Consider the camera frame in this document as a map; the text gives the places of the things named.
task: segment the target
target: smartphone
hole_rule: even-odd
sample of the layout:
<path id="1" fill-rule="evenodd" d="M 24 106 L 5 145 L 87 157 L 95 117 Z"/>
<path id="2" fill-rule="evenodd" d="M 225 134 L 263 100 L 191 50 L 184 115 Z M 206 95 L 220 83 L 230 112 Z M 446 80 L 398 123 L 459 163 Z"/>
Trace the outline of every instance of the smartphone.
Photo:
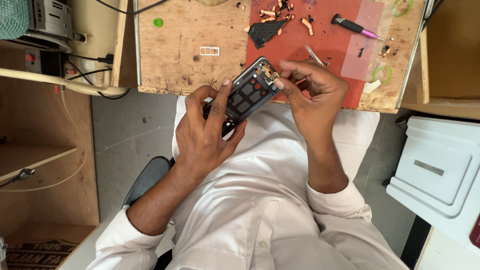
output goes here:
<path id="1" fill-rule="evenodd" d="M 233 80 L 225 109 L 222 137 L 280 92 L 273 84 L 278 77 L 267 58 L 261 56 Z M 204 107 L 205 119 L 214 101 L 213 99 Z"/>

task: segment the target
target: red switch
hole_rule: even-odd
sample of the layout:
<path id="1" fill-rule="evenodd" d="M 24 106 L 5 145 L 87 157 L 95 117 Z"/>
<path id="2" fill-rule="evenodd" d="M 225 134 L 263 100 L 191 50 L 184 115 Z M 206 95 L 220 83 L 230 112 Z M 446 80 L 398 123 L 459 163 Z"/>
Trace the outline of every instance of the red switch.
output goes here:
<path id="1" fill-rule="evenodd" d="M 25 54 L 25 60 L 33 62 L 33 61 L 35 61 L 35 56 L 33 56 L 31 54 Z"/>

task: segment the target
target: person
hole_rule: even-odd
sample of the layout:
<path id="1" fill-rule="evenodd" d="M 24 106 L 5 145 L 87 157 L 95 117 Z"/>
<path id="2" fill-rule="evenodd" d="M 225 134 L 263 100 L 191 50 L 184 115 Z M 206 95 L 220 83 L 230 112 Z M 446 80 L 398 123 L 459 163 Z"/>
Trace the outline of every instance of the person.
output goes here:
<path id="1" fill-rule="evenodd" d="M 178 99 L 175 165 L 116 215 L 87 269 L 153 269 L 169 221 L 168 270 L 407 269 L 352 182 L 379 114 L 341 110 L 348 83 L 312 59 L 279 66 L 290 106 L 265 104 L 227 140 L 230 79 Z"/>

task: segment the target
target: white sim tray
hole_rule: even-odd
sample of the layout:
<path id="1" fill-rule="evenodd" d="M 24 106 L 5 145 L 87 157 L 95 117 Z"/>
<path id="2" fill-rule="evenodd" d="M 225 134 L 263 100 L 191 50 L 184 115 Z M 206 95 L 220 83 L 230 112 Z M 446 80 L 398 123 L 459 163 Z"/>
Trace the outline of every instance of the white sim tray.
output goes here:
<path id="1" fill-rule="evenodd" d="M 200 47 L 200 55 L 220 55 L 220 47 Z"/>

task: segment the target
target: rubber band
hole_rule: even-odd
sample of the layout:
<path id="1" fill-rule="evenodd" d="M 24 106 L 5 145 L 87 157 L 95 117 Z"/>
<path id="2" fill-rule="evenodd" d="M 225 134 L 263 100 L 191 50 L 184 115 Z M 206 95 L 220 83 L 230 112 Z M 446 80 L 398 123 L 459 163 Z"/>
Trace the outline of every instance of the rubber band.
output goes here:
<path id="1" fill-rule="evenodd" d="M 395 15 L 396 17 L 401 17 L 405 14 L 407 14 L 413 7 L 413 0 L 409 0 L 410 1 L 410 6 L 408 7 L 407 11 L 405 11 L 404 13 L 402 14 L 398 14 L 396 13 L 396 4 L 399 2 L 400 0 L 396 0 L 395 3 L 393 4 L 393 7 L 392 7 L 392 14 Z"/>
<path id="2" fill-rule="evenodd" d="M 373 77 L 372 77 L 372 80 L 375 81 L 375 75 L 377 75 L 377 72 L 378 72 L 379 70 L 383 69 L 383 68 L 387 68 L 388 71 L 390 71 L 390 76 L 388 77 L 388 79 L 387 79 L 386 81 L 384 81 L 384 82 L 382 83 L 382 85 L 388 83 L 388 81 L 390 81 L 390 79 L 392 78 L 392 69 L 391 69 L 390 67 L 388 67 L 388 66 L 379 67 L 379 68 L 373 73 Z"/>
<path id="3" fill-rule="evenodd" d="M 155 25 L 156 27 L 160 27 L 163 25 L 163 21 L 162 19 L 159 19 L 159 18 L 156 18 L 153 20 L 153 25 Z"/>

